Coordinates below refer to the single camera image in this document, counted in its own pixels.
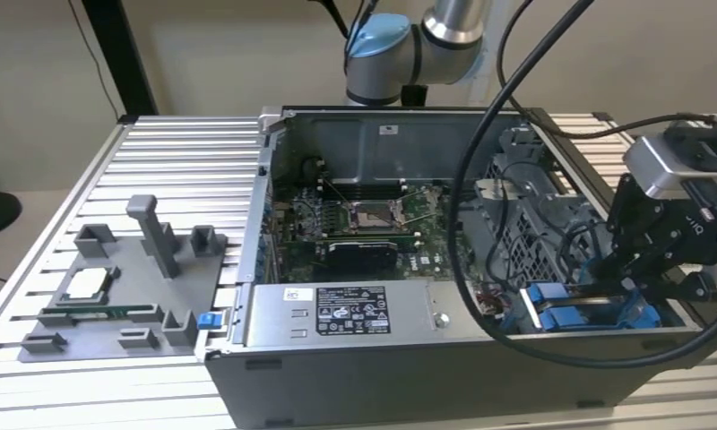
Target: metal bracket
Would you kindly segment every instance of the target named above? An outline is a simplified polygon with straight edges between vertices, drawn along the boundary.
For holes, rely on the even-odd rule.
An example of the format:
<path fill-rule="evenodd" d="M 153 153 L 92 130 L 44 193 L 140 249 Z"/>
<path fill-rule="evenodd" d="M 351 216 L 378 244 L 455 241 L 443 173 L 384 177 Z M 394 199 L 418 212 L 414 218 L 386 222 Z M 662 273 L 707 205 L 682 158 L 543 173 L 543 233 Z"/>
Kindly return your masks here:
<path fill-rule="evenodd" d="M 284 108 L 282 106 L 266 106 L 259 116 L 259 130 L 270 134 L 284 127 Z"/>

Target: blue latch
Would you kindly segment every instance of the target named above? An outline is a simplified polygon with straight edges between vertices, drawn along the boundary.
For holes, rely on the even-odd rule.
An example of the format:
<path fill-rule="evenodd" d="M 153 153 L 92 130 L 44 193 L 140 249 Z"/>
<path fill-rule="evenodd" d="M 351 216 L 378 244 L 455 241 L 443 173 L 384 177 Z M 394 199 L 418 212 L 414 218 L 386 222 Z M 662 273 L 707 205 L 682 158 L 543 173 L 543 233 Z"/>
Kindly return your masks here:
<path fill-rule="evenodd" d="M 619 327 L 631 329 L 652 329 L 662 326 L 662 317 L 654 306 L 646 303 L 640 294 L 632 294 L 622 308 Z"/>
<path fill-rule="evenodd" d="M 552 307 L 539 314 L 542 328 L 547 331 L 584 328 L 587 321 L 574 306 Z"/>
<path fill-rule="evenodd" d="M 200 330 L 216 330 L 224 326 L 224 316 L 212 312 L 206 312 L 200 315 L 196 323 Z"/>
<path fill-rule="evenodd" d="M 570 292 L 560 282 L 534 283 L 528 287 L 528 297 L 534 304 L 554 298 L 568 298 Z"/>

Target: motherboard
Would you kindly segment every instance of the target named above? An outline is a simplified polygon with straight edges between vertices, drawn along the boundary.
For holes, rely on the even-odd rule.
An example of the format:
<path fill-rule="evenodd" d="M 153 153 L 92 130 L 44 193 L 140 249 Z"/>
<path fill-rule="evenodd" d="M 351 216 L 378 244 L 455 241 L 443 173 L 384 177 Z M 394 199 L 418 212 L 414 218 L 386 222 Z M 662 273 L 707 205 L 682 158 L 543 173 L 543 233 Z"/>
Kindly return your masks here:
<path fill-rule="evenodd" d="M 322 178 L 298 189 L 274 205 L 282 282 L 451 280 L 447 205 L 438 182 L 362 186 Z M 470 273 L 475 255 L 462 236 Z"/>

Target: floor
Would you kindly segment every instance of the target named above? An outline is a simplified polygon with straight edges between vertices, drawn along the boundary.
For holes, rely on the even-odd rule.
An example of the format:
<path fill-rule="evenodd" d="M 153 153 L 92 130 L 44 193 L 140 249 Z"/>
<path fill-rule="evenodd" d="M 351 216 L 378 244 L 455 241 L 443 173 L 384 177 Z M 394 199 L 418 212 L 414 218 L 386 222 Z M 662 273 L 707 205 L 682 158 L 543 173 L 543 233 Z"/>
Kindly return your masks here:
<path fill-rule="evenodd" d="M 24 258 L 69 190 L 13 193 L 24 206 L 16 222 L 0 232 L 0 278 L 8 278 Z"/>

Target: sticker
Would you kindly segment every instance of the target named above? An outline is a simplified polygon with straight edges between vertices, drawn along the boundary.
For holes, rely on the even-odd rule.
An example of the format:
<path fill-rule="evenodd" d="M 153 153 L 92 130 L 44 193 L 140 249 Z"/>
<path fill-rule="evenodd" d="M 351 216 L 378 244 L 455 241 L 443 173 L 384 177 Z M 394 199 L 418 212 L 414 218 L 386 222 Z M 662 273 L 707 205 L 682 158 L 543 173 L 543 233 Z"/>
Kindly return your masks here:
<path fill-rule="evenodd" d="M 284 301 L 286 302 L 312 302 L 314 301 L 314 288 L 286 288 L 284 289 Z"/>
<path fill-rule="evenodd" d="M 391 333 L 386 287 L 318 288 L 316 294 L 322 336 Z"/>
<path fill-rule="evenodd" d="M 399 134 L 399 126 L 398 125 L 380 125 L 380 135 L 392 135 Z"/>

